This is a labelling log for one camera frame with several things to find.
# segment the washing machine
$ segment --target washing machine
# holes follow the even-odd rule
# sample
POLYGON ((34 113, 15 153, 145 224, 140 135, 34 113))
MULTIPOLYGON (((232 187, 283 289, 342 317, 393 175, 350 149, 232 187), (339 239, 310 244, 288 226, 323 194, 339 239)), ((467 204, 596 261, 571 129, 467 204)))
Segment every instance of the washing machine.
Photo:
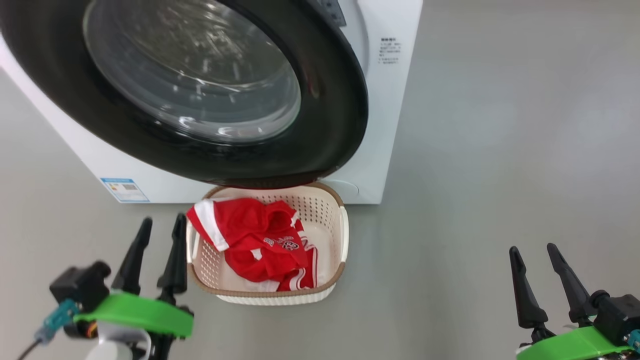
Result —
POLYGON ((1 0, 4 70, 120 202, 378 204, 422 0, 1 0))

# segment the connector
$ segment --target connector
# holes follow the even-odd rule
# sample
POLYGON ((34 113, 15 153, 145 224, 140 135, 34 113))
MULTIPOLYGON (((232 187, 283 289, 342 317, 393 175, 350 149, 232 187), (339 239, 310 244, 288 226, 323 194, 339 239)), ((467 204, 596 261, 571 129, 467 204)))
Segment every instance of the connector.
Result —
POLYGON ((638 351, 640 348, 640 330, 633 330, 629 335, 626 335, 623 340, 626 341, 627 344, 636 352, 640 352, 638 351))
POLYGON ((74 316, 79 313, 80 309, 78 309, 78 306, 73 300, 64 300, 58 308, 44 320, 42 327, 35 333, 35 339, 43 345, 48 344, 53 340, 56 332, 66 324, 72 323, 74 316))
POLYGON ((640 329, 640 301, 633 295, 611 297, 606 291, 598 290, 589 301, 598 309, 593 326, 613 345, 626 345, 625 338, 640 329))

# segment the gray floor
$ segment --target gray floor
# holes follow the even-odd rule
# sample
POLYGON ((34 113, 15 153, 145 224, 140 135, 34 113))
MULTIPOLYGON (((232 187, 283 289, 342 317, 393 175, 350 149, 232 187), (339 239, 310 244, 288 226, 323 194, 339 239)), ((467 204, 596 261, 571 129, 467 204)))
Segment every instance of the gray floor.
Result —
MULTIPOLYGON (((640 3, 429 1, 384 203, 351 206, 351 248, 318 304, 246 307, 192 286, 192 339, 172 359, 512 359, 508 249, 518 245, 549 326, 568 306, 545 244, 595 291, 636 292, 640 250, 640 3)), ((0 348, 11 359, 54 307, 69 265, 116 267, 155 226, 154 288, 178 211, 121 205, 0 74, 0 348)), ((82 359, 64 336, 30 357, 82 359)))

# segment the laundry basket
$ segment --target laundry basket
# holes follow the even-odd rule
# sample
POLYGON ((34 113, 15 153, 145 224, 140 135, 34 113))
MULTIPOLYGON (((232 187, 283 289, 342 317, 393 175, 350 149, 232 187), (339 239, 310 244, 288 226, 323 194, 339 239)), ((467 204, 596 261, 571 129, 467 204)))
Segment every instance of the laundry basket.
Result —
POLYGON ((248 291, 248 282, 238 276, 212 245, 187 225, 187 262, 192 279, 203 290, 220 299, 246 305, 298 305, 326 298, 342 275, 349 249, 349 219, 338 194, 314 183, 280 190, 247 190, 219 187, 205 199, 251 197, 265 204, 283 200, 297 210, 309 242, 318 249, 317 287, 296 291, 248 291))

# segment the green bracket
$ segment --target green bracket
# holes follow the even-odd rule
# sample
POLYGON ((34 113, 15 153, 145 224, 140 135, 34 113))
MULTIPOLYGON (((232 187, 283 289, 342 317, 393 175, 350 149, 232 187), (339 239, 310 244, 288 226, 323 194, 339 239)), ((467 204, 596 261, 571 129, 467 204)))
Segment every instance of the green bracket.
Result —
POLYGON ((94 312, 74 317, 75 322, 80 320, 116 323, 176 338, 188 338, 193 330, 193 315, 165 302, 130 293, 110 294, 94 312))
POLYGON ((627 346, 613 345, 593 326, 589 326, 535 343, 519 353, 516 358, 518 360, 588 360, 626 350, 633 351, 627 346))

